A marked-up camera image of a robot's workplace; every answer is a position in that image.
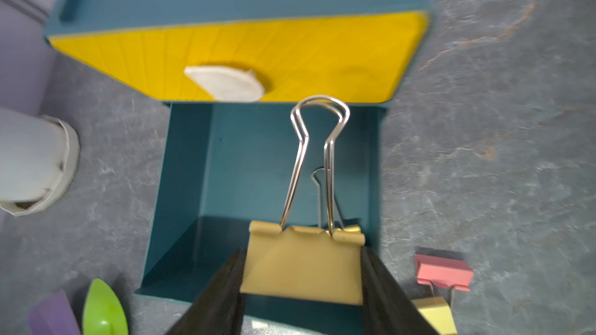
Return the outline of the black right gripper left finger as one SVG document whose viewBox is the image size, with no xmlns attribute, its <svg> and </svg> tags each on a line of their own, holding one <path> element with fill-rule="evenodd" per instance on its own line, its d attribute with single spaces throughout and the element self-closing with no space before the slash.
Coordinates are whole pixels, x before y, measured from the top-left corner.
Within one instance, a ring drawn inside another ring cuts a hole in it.
<svg viewBox="0 0 596 335">
<path fill-rule="evenodd" d="M 245 249 L 235 251 L 167 333 L 240 334 L 246 301 L 240 287 L 246 255 Z"/>
</svg>

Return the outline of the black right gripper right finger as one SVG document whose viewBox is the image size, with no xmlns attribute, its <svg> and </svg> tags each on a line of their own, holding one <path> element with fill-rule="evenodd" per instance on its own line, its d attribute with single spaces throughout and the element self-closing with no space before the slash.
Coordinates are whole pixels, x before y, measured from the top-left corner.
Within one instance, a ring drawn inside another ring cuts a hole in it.
<svg viewBox="0 0 596 335">
<path fill-rule="evenodd" d="M 361 249 L 360 266 L 364 334 L 437 335 L 372 249 Z"/>
</svg>

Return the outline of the teal drawer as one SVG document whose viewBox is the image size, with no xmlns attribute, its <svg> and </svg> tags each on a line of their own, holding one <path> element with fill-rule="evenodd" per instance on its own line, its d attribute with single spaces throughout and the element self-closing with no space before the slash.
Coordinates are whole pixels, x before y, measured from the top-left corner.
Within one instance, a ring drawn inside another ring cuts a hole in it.
<svg viewBox="0 0 596 335">
<path fill-rule="evenodd" d="M 174 103 L 140 296 L 193 302 L 253 220 L 276 223 L 298 139 L 287 103 Z M 380 238 L 384 105 L 352 105 L 335 146 L 335 199 L 367 245 Z"/>
</svg>

